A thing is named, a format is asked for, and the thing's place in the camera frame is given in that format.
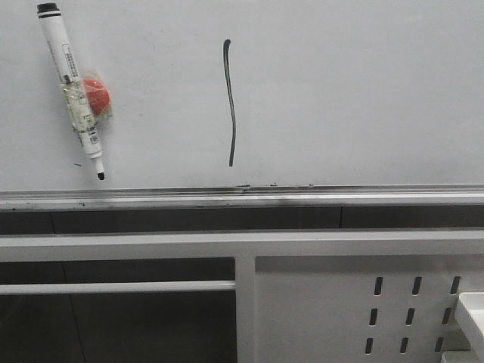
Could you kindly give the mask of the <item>white whiteboard marker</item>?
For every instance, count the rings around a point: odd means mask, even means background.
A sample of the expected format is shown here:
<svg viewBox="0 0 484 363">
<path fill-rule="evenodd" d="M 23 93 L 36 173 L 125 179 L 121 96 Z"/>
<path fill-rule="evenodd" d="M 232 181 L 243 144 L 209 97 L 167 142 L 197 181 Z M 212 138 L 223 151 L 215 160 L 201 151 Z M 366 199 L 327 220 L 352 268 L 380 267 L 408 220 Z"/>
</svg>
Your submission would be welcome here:
<svg viewBox="0 0 484 363">
<path fill-rule="evenodd" d="M 105 171 L 101 139 L 62 13 L 56 3 L 47 2 L 37 5 L 37 16 L 56 67 L 73 131 L 77 134 L 85 155 L 91 160 L 98 179 L 103 181 Z"/>
</svg>

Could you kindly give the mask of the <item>white plastic bin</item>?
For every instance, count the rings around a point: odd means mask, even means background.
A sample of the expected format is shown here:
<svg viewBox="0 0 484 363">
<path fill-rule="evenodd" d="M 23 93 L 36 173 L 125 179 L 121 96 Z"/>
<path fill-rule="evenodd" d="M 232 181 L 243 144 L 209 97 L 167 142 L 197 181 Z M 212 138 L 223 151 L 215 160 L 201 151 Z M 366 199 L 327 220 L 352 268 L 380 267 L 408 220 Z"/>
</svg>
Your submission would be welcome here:
<svg viewBox="0 0 484 363">
<path fill-rule="evenodd" d="M 483 292 L 461 293 L 455 320 L 470 343 L 470 351 L 447 351 L 441 362 L 483 362 Z"/>
</svg>

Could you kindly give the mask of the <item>white metal rack frame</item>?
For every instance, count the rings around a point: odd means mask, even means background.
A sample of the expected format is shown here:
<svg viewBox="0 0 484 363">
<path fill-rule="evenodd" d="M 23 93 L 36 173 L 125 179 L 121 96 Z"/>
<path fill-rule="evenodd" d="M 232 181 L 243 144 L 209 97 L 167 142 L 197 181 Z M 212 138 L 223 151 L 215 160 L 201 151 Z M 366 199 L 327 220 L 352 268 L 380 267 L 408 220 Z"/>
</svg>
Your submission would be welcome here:
<svg viewBox="0 0 484 363">
<path fill-rule="evenodd" d="M 481 255 L 483 231 L 279 231 L 189 234 L 11 235 L 2 262 L 232 257 L 237 291 L 237 357 L 256 360 L 258 256 Z"/>
</svg>

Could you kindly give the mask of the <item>red round magnet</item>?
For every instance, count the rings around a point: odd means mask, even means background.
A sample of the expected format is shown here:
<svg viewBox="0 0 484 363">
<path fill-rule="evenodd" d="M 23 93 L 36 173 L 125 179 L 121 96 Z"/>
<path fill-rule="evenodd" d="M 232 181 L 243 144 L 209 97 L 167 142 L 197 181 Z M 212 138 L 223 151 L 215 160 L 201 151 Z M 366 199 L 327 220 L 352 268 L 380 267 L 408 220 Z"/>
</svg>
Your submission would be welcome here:
<svg viewBox="0 0 484 363">
<path fill-rule="evenodd" d="M 94 115 L 105 113 L 110 107 L 110 94 L 105 85 L 96 79 L 84 79 L 83 85 Z"/>
</svg>

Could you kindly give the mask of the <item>white perforated metal panel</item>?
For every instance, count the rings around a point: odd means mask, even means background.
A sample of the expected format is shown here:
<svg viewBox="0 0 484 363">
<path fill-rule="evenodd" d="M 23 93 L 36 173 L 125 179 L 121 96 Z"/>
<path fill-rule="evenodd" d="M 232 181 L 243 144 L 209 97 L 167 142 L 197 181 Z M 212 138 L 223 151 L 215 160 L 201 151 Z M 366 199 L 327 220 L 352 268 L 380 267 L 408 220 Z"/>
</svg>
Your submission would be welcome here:
<svg viewBox="0 0 484 363">
<path fill-rule="evenodd" d="M 438 362 L 470 345 L 454 320 L 483 257 L 256 259 L 258 362 Z"/>
</svg>

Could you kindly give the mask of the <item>white whiteboard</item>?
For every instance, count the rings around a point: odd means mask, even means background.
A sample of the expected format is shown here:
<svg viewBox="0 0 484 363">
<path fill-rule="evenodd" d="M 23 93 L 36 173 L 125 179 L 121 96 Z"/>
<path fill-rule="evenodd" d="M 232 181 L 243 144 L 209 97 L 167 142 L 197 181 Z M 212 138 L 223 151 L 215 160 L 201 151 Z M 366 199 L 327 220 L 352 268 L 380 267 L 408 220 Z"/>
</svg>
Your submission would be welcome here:
<svg viewBox="0 0 484 363">
<path fill-rule="evenodd" d="M 34 1 L 1 3 L 3 191 L 480 185 L 481 1 L 60 1 L 112 97 L 106 178 Z"/>
</svg>

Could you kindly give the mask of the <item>aluminium whiteboard tray rail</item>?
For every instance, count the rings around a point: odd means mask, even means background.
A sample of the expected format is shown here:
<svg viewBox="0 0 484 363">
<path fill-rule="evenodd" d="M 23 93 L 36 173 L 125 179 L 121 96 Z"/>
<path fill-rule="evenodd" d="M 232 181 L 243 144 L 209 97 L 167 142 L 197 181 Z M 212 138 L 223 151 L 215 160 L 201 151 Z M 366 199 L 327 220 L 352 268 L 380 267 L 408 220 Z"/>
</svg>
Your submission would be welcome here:
<svg viewBox="0 0 484 363">
<path fill-rule="evenodd" d="M 3 212 L 481 205 L 482 185 L 371 185 L 3 191 Z"/>
</svg>

